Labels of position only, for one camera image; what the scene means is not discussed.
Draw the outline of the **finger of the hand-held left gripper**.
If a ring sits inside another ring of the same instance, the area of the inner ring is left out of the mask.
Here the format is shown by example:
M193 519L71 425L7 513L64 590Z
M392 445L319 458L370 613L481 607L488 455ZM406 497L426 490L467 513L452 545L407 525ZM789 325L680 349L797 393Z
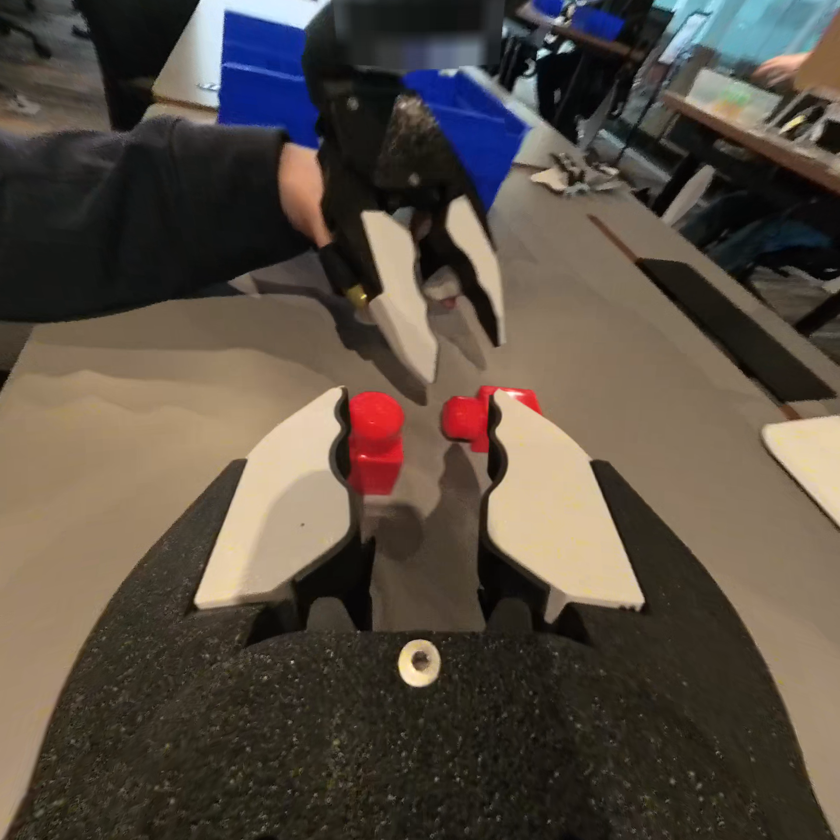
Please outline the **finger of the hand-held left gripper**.
M446 265L455 273L488 340L497 348L507 341L506 309L497 252L467 195L447 205L443 215Z
M381 285L368 306L395 357L420 382L435 382L438 340L415 277L415 245L410 231L383 211L360 216Z

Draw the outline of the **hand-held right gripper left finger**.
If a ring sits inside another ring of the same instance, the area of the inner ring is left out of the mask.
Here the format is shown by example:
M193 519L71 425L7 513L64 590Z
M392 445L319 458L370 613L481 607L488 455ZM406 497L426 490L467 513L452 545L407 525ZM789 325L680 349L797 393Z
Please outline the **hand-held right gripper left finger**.
M250 451L197 585L197 610L285 600L309 574L361 551L349 402L347 388L334 386Z

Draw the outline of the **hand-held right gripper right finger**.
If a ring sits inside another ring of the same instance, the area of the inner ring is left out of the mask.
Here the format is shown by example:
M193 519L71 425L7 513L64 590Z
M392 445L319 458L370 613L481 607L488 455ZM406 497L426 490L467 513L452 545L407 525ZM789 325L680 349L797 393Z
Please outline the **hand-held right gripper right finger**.
M524 601L552 625L568 605L642 612L645 597L595 476L562 428L510 393L488 405L480 586L490 611Z

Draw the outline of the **red mega block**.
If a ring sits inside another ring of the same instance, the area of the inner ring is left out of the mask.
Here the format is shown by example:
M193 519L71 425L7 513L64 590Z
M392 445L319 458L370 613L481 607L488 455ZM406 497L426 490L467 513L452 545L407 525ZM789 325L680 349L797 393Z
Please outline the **red mega block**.
M350 477L363 497L389 497L403 467L405 415L399 402L383 392L362 392L350 399Z
M474 453L487 454L490 446L488 437L490 397L497 391L509 394L515 401L542 414L541 405L534 391L483 385L473 396L455 395L446 401L440 415L442 435L449 441L468 444Z

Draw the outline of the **person's left hand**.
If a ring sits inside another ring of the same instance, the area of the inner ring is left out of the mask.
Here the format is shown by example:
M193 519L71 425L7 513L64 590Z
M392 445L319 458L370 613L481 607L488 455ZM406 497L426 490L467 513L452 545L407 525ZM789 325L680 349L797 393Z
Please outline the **person's left hand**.
M324 180L315 150L293 142L282 146L277 167L280 206L294 229L320 249L332 236L322 213Z

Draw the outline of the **gold-tipped black plug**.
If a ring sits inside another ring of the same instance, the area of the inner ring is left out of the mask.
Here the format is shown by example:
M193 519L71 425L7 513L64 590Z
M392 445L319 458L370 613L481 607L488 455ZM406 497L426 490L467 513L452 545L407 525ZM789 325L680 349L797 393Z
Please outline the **gold-tipped black plug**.
M319 248L318 258L332 291L356 310L365 309L369 301L366 290L336 244Z

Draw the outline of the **blue plastic bin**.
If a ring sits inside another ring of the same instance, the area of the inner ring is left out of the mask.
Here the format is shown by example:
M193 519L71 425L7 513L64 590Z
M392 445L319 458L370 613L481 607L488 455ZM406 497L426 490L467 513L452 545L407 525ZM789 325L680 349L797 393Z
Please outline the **blue plastic bin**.
M587 4L575 7L569 27L597 39L613 42L623 32L625 19L601 8Z
M463 70L405 74L432 111L490 210L531 127Z
M310 100L301 66L306 37L302 26L227 10L219 123L280 128L293 143L317 149L318 111Z

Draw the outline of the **thin brown strip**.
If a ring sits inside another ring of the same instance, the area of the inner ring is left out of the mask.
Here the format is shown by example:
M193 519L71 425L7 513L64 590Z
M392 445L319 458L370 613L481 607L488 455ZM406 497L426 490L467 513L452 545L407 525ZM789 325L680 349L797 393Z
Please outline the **thin brown strip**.
M633 248L625 242L620 235L613 231L602 219L592 213L587 214L590 222L601 232L601 234L618 249L631 263L637 264L639 257Z

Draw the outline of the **white table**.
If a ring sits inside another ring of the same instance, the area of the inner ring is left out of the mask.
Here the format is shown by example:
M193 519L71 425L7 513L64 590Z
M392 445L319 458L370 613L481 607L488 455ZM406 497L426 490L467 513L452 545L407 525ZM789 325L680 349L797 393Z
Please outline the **white table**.
M200 1L152 87L155 103L215 112L227 11L305 28L322 1Z

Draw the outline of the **white chair part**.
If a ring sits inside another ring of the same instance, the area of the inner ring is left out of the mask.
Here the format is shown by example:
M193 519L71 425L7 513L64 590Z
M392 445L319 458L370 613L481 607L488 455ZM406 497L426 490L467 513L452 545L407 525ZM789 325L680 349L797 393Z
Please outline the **white chair part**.
M676 226L705 195L716 174L714 167L704 165L680 187L674 198L668 199L660 218L670 227Z

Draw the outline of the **black foam strip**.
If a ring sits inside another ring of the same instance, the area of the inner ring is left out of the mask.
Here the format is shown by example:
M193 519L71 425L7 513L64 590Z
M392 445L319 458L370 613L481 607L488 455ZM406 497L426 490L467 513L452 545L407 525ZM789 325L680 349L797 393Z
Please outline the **black foam strip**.
M820 402L837 396L829 384L688 264L641 258L636 266L777 403Z

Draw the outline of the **white board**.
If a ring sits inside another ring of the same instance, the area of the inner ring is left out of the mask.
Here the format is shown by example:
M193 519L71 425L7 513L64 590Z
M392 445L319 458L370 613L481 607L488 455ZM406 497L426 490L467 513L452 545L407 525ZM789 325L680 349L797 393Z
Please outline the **white board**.
M822 512L839 526L839 416L767 424L764 446Z

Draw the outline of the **dark backpack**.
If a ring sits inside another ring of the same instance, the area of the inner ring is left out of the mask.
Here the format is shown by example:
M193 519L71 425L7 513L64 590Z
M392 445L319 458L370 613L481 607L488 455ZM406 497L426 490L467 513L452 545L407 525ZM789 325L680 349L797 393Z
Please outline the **dark backpack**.
M697 246L732 277L787 249L838 245L838 210L815 200L788 208L749 192L708 204L695 218Z

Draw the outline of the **wooden table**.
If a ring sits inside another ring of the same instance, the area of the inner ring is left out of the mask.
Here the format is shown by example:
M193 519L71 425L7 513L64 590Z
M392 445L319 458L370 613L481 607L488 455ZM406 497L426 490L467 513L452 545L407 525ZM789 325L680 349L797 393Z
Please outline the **wooden table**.
M723 140L757 155L760 159L804 179L825 192L839 196L838 170L833 168L831 156L806 150L803 146L778 138L774 134L750 129L698 107L686 97L672 91L660 95L660 101L677 117L679 123L689 123L702 138L700 151L714 151L716 142Z

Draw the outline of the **brown cardboard box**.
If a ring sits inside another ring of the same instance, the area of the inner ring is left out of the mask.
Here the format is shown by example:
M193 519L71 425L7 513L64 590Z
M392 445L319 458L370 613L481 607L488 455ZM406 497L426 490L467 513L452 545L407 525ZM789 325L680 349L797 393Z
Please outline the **brown cardboard box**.
M793 88L798 92L839 93L839 13L826 27L808 59L797 72Z

